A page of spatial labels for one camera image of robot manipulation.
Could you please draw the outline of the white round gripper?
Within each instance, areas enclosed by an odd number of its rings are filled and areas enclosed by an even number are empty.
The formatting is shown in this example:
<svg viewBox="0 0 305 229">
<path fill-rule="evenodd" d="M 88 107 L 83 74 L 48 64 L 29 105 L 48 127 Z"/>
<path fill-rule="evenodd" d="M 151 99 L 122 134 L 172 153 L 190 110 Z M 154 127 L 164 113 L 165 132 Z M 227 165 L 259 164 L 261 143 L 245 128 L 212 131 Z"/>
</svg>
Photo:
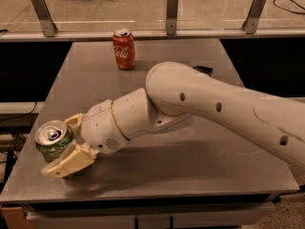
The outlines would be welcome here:
<svg viewBox="0 0 305 229">
<path fill-rule="evenodd" d="M 81 136 L 86 143 L 69 144 L 59 158 L 41 170 L 42 175 L 69 176 L 92 165 L 99 152 L 110 155 L 128 146 L 129 141 L 115 123 L 112 103 L 112 100 L 106 100 L 91 107 L 85 115 L 74 114 L 64 120 L 67 125 L 76 128 L 81 126 Z"/>
</svg>

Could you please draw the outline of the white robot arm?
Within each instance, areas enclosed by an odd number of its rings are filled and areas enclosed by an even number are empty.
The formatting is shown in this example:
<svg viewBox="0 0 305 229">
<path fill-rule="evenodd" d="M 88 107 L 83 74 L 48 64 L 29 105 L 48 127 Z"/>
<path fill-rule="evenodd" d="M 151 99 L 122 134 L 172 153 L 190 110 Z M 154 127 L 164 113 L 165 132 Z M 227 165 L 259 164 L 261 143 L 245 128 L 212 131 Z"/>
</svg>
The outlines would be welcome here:
<svg viewBox="0 0 305 229">
<path fill-rule="evenodd" d="M 66 177 L 142 135 L 177 130 L 200 116 L 305 169 L 305 104 L 216 80 L 176 62 L 147 73 L 144 87 L 42 125 L 35 135 L 48 177 Z"/>
</svg>

